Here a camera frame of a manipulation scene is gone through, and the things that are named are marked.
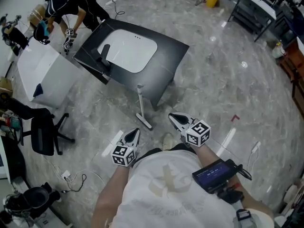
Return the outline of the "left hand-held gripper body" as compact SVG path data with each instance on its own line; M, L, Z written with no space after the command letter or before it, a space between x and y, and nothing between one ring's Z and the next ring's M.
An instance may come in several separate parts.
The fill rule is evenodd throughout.
M111 158L114 164L128 167L136 159L137 145L135 143L123 143L118 141L111 151Z

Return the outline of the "person's left forearm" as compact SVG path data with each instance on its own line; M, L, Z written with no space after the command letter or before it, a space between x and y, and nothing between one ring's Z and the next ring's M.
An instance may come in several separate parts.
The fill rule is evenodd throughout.
M124 188L128 182L130 168L118 166L98 196L92 216L92 228L106 228L117 214L122 203Z

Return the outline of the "person's beige shoe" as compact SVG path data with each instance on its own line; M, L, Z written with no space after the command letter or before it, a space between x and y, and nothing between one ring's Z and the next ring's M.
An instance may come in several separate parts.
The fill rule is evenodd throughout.
M171 133L166 133L162 141L162 150L170 151L175 146L175 140Z

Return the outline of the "person's black shorts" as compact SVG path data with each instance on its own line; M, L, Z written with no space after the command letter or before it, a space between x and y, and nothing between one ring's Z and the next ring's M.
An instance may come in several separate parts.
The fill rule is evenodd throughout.
M184 151L188 151L188 152L191 152L193 154L196 154L194 149L192 147L190 147L189 145L185 144L185 143L179 143L175 147L170 149L170 151L177 151L177 150L184 150ZM162 149L154 148L152 150L149 150L146 154L144 154L140 158L136 159L134 164L137 163L138 161L140 161L141 159L145 158L145 157L148 157L152 154L156 154L156 153L159 153L159 152L162 152Z

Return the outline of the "black forearm-mounted screen device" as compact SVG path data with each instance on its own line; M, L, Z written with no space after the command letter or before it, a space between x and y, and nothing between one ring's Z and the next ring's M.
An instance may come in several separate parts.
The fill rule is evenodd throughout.
M231 159L227 161L219 159L192 173L192 177L207 193L213 194L224 189L229 180L237 173L248 180L252 180L251 174L243 168L243 165L236 165Z

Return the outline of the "black vanity table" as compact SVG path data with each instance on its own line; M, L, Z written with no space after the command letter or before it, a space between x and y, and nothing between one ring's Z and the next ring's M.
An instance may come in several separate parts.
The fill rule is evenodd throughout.
M98 47L110 33L119 29L132 32L139 38L151 39L157 44L154 55L140 72L130 72L118 63L110 63L109 66L101 63L101 56L97 54ZM138 84L143 85L143 96L156 109L188 49L188 45L164 34L131 23L107 19L94 30L73 58L104 84L108 83L108 76L133 91L137 90Z

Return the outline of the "person's white shirt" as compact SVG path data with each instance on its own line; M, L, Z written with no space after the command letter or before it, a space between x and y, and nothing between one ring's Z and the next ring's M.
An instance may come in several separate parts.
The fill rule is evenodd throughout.
M111 228L267 228L264 213L244 209L238 193L207 193L192 177L198 158L185 151L145 157L135 164Z

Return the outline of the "black sink faucet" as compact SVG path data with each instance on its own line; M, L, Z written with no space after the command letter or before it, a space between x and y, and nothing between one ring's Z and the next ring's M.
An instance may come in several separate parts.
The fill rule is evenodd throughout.
M109 61L106 60L109 49L110 49L110 45L105 44L101 53L98 52L96 47L91 50L92 57L93 57L96 65L98 66L98 68L100 70L102 70L104 72L108 72L108 73L110 73L110 71L111 71L111 64Z

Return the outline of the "black office chair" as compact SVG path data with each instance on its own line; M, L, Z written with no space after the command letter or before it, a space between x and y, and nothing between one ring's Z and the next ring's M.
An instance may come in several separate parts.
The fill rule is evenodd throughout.
M31 121L31 129L21 132L21 140L25 136L30 136L34 152L52 156L54 155L54 151L56 151L58 155L62 155L63 153L58 145L58 137L71 143L75 142L75 139L71 139L59 132L61 124L69 117L69 113L64 113L58 123L54 124L53 119L55 116L46 108L31 108L11 97L3 102L20 119Z

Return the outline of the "white sink basin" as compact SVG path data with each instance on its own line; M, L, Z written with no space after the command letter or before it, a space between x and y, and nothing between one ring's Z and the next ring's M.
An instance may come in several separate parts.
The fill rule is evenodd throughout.
M138 34L118 29L112 31L97 49L110 45L106 60L131 72L141 72L157 50L157 43Z

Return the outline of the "black triangular cloth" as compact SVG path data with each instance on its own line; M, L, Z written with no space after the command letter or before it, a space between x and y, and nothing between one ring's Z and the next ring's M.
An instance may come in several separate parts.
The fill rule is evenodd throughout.
M38 85L36 86L35 91L34 91L33 97L35 98L35 97L37 97L37 96L39 96L39 95L42 95L43 93L44 93L44 92L43 92L42 85L41 85L41 84L38 84Z

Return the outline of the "white bathtub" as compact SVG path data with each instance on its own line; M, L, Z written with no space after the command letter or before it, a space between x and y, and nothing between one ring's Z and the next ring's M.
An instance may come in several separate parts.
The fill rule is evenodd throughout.
M17 62L20 78L29 101L59 108L81 70L50 45L34 38L28 42ZM33 97L38 84L43 94Z

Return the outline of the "white workstation desk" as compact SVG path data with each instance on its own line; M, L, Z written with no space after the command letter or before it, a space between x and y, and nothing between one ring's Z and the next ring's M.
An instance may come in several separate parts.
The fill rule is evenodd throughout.
M12 170L9 162L9 149L8 149L8 138L5 136L0 136L0 158L3 166L0 166L0 169L4 169L6 178L8 179L9 184L12 180Z

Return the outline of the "white-top black-frame table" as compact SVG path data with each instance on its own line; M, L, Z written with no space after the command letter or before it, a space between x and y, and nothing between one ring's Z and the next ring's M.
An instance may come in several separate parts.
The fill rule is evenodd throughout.
M258 39L276 21L275 10L263 0L237 0L228 21L236 19L250 29Z

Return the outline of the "strapped cardboard box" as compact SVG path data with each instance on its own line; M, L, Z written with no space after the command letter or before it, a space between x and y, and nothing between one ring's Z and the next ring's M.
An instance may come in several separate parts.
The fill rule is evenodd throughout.
M27 19L29 22L29 25L32 29L35 29L35 27L38 25L40 21L45 21L47 24L47 17L45 16L46 8L44 5L38 4L28 15Z

